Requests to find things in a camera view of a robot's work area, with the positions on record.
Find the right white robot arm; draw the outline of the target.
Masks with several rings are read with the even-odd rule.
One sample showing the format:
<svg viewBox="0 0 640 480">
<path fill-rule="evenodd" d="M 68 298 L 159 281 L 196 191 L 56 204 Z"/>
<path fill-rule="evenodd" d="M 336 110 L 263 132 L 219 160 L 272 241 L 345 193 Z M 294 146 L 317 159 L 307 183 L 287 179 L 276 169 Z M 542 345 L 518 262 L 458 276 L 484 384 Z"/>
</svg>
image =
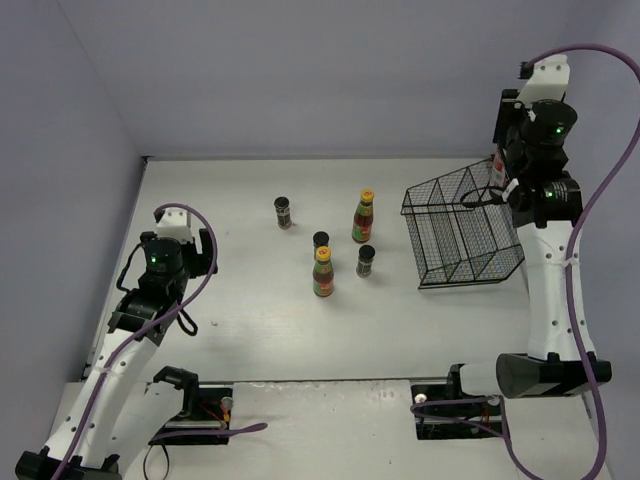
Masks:
<svg viewBox="0 0 640 480">
<path fill-rule="evenodd" d="M 564 151 L 576 121 L 562 94 L 526 100 L 515 89 L 501 93 L 494 142 L 505 183 L 470 191 L 460 202 L 510 208 L 527 273 L 529 338 L 524 353 L 453 366 L 442 398 L 455 412 L 479 396 L 578 396 L 612 377 L 610 362 L 598 358 L 591 343 L 582 306 L 576 228 L 583 201 Z"/>
</svg>

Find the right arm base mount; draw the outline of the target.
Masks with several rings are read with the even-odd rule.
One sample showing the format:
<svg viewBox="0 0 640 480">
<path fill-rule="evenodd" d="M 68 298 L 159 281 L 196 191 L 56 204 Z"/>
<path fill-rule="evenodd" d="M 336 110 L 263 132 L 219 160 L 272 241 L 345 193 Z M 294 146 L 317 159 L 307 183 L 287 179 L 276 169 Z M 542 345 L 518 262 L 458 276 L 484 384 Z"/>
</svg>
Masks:
<svg viewBox="0 0 640 480">
<path fill-rule="evenodd" d="M 499 400 L 469 396 L 445 383 L 414 383 L 412 404 L 425 403 L 414 413 L 416 438 L 420 441 L 480 440 L 501 437 Z"/>
</svg>

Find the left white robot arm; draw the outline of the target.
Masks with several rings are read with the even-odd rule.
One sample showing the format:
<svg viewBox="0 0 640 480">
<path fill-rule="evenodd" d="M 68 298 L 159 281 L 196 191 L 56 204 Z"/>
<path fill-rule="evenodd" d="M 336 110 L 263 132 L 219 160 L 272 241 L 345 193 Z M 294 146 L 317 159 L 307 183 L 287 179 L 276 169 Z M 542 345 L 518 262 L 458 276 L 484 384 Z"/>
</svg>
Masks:
<svg viewBox="0 0 640 480">
<path fill-rule="evenodd" d="M 217 271 L 217 241 L 209 227 L 193 237 L 187 226 L 141 235 L 146 267 L 109 322 L 102 350 L 62 424 L 38 452 L 24 452 L 19 479 L 121 479 L 172 418 L 200 406 L 196 373 L 165 366 L 138 400 L 129 396 L 170 325 L 189 303 L 189 280 Z"/>
</svg>

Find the sauce bottle yellow cap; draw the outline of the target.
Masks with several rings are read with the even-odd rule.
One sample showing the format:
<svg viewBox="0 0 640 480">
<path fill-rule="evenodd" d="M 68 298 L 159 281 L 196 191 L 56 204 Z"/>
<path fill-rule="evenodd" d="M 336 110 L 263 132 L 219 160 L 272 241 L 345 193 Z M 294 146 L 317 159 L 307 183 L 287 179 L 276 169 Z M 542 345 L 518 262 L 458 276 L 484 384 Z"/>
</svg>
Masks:
<svg viewBox="0 0 640 480">
<path fill-rule="evenodd" d="M 334 291 L 334 269 L 328 246 L 316 249 L 313 268 L 313 291 L 319 297 L 327 297 Z"/>
<path fill-rule="evenodd" d="M 352 225 L 352 239 L 357 243 L 366 243 L 370 240 L 374 219 L 374 197 L 374 191 L 371 189 L 362 190 L 360 193 Z"/>
</svg>

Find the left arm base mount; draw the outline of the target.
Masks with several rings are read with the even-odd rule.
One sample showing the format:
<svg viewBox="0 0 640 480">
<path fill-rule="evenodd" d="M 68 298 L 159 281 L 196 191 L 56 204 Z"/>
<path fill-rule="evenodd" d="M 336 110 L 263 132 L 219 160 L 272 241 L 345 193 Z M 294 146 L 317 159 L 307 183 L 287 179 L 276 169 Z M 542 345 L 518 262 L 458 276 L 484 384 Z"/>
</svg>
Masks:
<svg viewBox="0 0 640 480">
<path fill-rule="evenodd" d="M 213 432 L 228 431 L 233 408 L 229 385 L 201 384 L 196 373 L 172 366 L 156 373 L 153 384 L 165 383 L 181 393 L 181 409 L 149 441 L 150 446 L 227 445 L 230 438 Z"/>
</svg>

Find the tall clear red-label bottle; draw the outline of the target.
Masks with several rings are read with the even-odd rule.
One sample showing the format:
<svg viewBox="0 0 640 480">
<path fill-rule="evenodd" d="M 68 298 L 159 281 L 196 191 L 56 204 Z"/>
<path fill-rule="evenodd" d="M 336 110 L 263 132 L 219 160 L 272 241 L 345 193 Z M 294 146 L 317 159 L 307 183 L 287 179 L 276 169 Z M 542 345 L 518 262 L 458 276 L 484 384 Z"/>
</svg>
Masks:
<svg viewBox="0 0 640 480">
<path fill-rule="evenodd" d="M 493 155 L 491 184 L 495 187 L 504 188 L 508 180 L 503 154 L 500 148 L 496 149 Z"/>
</svg>

